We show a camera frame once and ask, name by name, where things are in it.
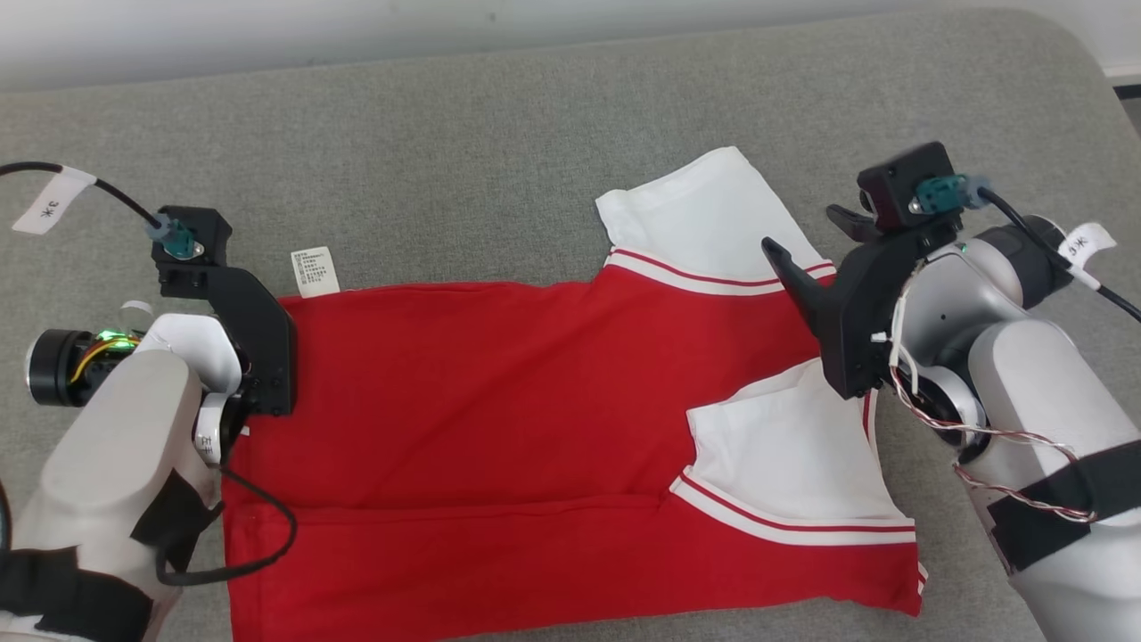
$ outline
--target teal connector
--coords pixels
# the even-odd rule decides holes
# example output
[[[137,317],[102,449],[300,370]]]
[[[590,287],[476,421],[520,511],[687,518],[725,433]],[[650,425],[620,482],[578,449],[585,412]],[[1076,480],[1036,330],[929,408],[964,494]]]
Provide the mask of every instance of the teal connector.
[[[171,219],[165,213],[156,213],[154,218],[159,221],[159,227],[146,226],[151,239],[162,243],[167,253],[175,258],[181,260],[194,258],[196,252],[194,234],[181,221]]]
[[[984,176],[939,176],[928,178],[915,188],[915,202],[923,213],[942,213],[960,208],[981,209],[987,205],[979,196],[980,187],[990,187]]]
[[[942,213],[963,205],[961,185],[966,181],[962,173],[928,178],[915,188],[915,198],[923,213]]]

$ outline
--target care label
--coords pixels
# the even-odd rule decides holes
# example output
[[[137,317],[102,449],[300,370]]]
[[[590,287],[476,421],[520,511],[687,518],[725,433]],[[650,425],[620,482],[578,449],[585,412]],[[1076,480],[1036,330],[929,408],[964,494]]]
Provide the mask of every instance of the care label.
[[[319,296],[341,291],[337,282],[337,270],[333,269],[333,255],[329,247],[310,247],[298,250],[293,257],[293,276],[302,298]]]

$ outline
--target wire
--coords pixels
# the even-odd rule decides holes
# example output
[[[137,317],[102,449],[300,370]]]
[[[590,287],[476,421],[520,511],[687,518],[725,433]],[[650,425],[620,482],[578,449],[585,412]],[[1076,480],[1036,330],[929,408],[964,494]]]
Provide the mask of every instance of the wire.
[[[994,193],[989,187],[979,187],[979,195],[990,201],[993,205],[998,208],[998,211],[1003,212],[1014,224],[1014,227],[1018,227],[1020,231],[1029,236],[1030,241],[1038,245],[1038,249],[1046,252],[1046,260],[1069,271],[1070,266],[1074,263],[1065,255],[1058,253],[1058,247],[1050,246],[1046,239],[1030,227],[1026,219],[1022,218],[1022,214],[1018,213],[1018,210],[1011,206],[1002,196]]]
[[[24,162],[14,162],[10,164],[0,165],[0,176],[6,176],[8,173],[17,173],[21,171],[50,171],[52,173],[59,173],[63,170],[64,165],[54,162],[24,161]],[[146,209],[143,208],[143,205],[138,204],[135,201],[135,198],[124,194],[122,189],[120,189],[119,187],[115,187],[114,185],[107,182],[103,178],[96,178],[95,186],[111,194],[112,196],[118,198],[119,202],[129,206],[135,213],[143,217],[143,220],[146,220],[147,224],[151,225],[151,227],[154,227],[155,229],[162,227],[162,224],[159,222],[157,218],[152,216],[151,212],[148,212]]]
[[[1022,432],[1022,431],[1001,431],[996,429],[986,429],[982,426],[972,426],[969,424],[962,424],[955,422],[944,422],[941,420],[936,420],[934,417],[931,417],[922,408],[915,406],[915,404],[912,401],[912,396],[915,396],[919,392],[920,376],[915,360],[907,352],[907,349],[904,348],[903,346],[903,328],[904,328],[904,315],[907,309],[907,294],[911,291],[912,282],[914,282],[915,276],[919,275],[919,273],[922,271],[926,265],[928,261],[925,260],[921,261],[915,267],[915,270],[912,271],[912,275],[904,283],[904,287],[900,291],[899,299],[896,301],[896,307],[891,314],[891,338],[889,338],[891,341],[891,352],[889,353],[888,357],[888,371],[891,373],[891,381],[892,384],[895,384],[896,397],[899,398],[899,401],[908,411],[911,411],[912,414],[915,415],[921,422],[923,422],[929,428],[936,431],[958,431],[966,436],[970,436],[971,433],[984,433],[995,438],[1005,439],[1014,444],[1023,444],[1023,445],[1039,444],[1042,446],[1047,446],[1050,448],[1053,448],[1054,450],[1058,450],[1066,457],[1067,461],[1069,461],[1070,464],[1077,462],[1077,455],[1074,454],[1074,450],[1070,447],[1066,446],[1065,444],[1052,441],[1039,434]],[[900,358],[903,358],[911,368],[909,380],[912,383],[911,385],[912,395],[907,395],[907,391],[904,388],[904,383],[899,376]],[[1046,504],[1045,502],[1030,499],[1018,489],[1010,488],[1008,486],[992,485],[980,481],[973,476],[971,476],[969,472],[966,472],[966,470],[963,469],[963,466],[958,463],[957,458],[952,461],[950,464],[952,464],[952,470],[955,471],[955,474],[958,476],[958,478],[963,480],[964,483],[966,483],[972,488],[981,488],[986,490],[994,490],[997,493],[1002,493],[1003,495],[1013,498],[1015,502],[1026,504],[1027,506],[1036,509],[1038,511],[1046,511],[1053,513],[1059,518],[1070,522],[1090,523],[1097,521],[1098,519],[1098,513],[1094,511],[1079,511],[1077,509],[1070,509],[1067,506],[1057,506],[1053,504]]]
[[[92,359],[95,359],[100,353],[106,352],[108,350],[116,350],[123,343],[130,344],[132,350],[139,346],[138,341],[123,338],[115,338],[113,340],[107,340],[105,342],[92,344],[90,348],[88,348],[87,352],[83,353],[83,357],[80,358],[79,366],[75,367],[75,373],[72,375],[72,379],[67,382],[67,385],[72,385],[79,381],[79,379],[83,375],[83,371],[87,368],[87,366],[91,363]]]
[[[1013,206],[1011,206],[1010,203],[1003,200],[1002,196],[994,193],[988,187],[979,187],[979,195],[990,201],[992,204],[998,208],[998,211],[1006,214],[1006,218],[1009,218],[1011,222],[1014,224],[1015,227],[1018,227],[1023,234],[1026,234],[1030,238],[1030,241],[1034,242],[1034,244],[1038,245],[1038,247],[1045,252],[1046,259],[1050,260],[1050,262],[1052,262],[1055,267],[1059,267],[1061,269],[1065,269],[1066,271],[1069,271],[1070,274],[1074,274],[1074,276],[1077,277],[1078,281],[1082,281],[1083,283],[1091,285],[1093,287],[1093,291],[1098,292],[1099,294],[1104,296],[1106,300],[1112,302],[1117,307],[1124,309],[1126,314],[1132,316],[1135,320],[1138,320],[1139,324],[1141,324],[1141,309],[1138,309],[1135,304],[1130,302],[1122,294],[1115,292],[1114,290],[1110,290],[1095,278],[1090,277],[1087,274],[1085,274],[1085,271],[1081,267],[1074,265],[1068,258],[1059,253],[1058,247],[1051,247],[1050,244],[1046,243],[1045,238],[1043,238],[1041,234],[1038,234],[1033,227],[1030,227],[1026,222],[1026,219],[1022,218],[1022,216],[1018,213],[1018,211]]]
[[[1116,304],[1117,307],[1120,307],[1122,309],[1124,309],[1125,311],[1127,311],[1130,316],[1132,316],[1133,318],[1136,318],[1138,323],[1141,323],[1141,309],[1138,309],[1138,306],[1135,306],[1132,302],[1125,300],[1125,296],[1123,296],[1122,294],[1115,292],[1114,290],[1110,290],[1106,285],[1101,285],[1100,287],[1098,287],[1097,291],[1098,291],[1099,294],[1106,296],[1114,304]]]
[[[244,564],[238,564],[236,567],[222,567],[220,569],[211,569],[208,571],[193,571],[183,574],[171,574],[167,571],[167,551],[164,547],[159,547],[159,553],[155,556],[155,568],[159,571],[159,582],[165,584],[167,586],[201,586],[203,584],[213,584],[217,582],[229,582],[232,579],[237,579],[240,577],[248,576],[252,572],[257,572],[269,564],[273,564],[282,558],[289,550],[293,546],[293,542],[297,541],[297,517],[293,512],[289,510],[280,499],[269,495],[265,490],[253,486],[250,481],[242,478],[234,471],[221,468],[219,469],[222,476],[232,479],[238,486],[249,490],[250,493],[257,495],[259,498],[265,501],[267,504],[277,510],[285,521],[289,522],[289,537],[285,538],[285,543],[282,544],[281,548],[270,555],[267,555],[260,560],[254,560],[252,562],[246,562]]]

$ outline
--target velcro strap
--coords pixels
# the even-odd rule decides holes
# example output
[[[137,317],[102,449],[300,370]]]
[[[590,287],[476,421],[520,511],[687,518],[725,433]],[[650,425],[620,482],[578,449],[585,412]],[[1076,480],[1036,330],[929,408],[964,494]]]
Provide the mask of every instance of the velcro strap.
[[[221,514],[222,504],[213,510],[177,471],[171,471],[159,495],[135,523],[131,539],[154,546],[165,555],[178,572],[191,566],[191,556],[202,534]]]
[[[108,575],[81,570],[75,548],[0,551],[0,611],[42,615],[35,628],[92,642],[139,642],[152,600]]]
[[[1099,520],[1141,507],[1141,441],[1083,457],[1020,493],[1054,506],[1092,510]],[[1017,571],[1090,535],[1090,525],[1067,521],[1013,497],[987,511],[995,521],[994,542]]]

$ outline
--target gray cushion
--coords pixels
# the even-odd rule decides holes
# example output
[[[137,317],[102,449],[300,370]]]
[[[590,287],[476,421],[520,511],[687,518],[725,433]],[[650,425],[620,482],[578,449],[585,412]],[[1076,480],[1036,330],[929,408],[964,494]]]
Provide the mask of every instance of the gray cushion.
[[[1062,29],[1005,10],[909,13],[569,49],[0,95],[0,162],[51,160],[141,203],[209,205],[232,263],[296,292],[290,250],[327,244],[341,285],[590,278],[607,249],[593,198],[737,145],[822,253],[855,174],[941,139],[1025,212],[1094,218],[1124,249],[1092,271],[1141,301],[1141,144],[1098,65]],[[46,176],[0,181],[15,220]],[[993,212],[970,217],[979,229]],[[95,190],[43,237],[0,233],[0,478],[22,506],[74,412],[39,408],[19,374],[49,327],[113,324],[157,300],[139,221]],[[1139,328],[1089,291],[1044,306],[1134,417]],[[912,619],[817,600],[511,634],[504,640],[1038,640],[948,469],[950,453],[880,405],[888,487],[931,572]],[[220,561],[213,531],[195,566]],[[193,588],[163,640],[228,636],[226,593]],[[385,623],[378,621],[378,632]]]

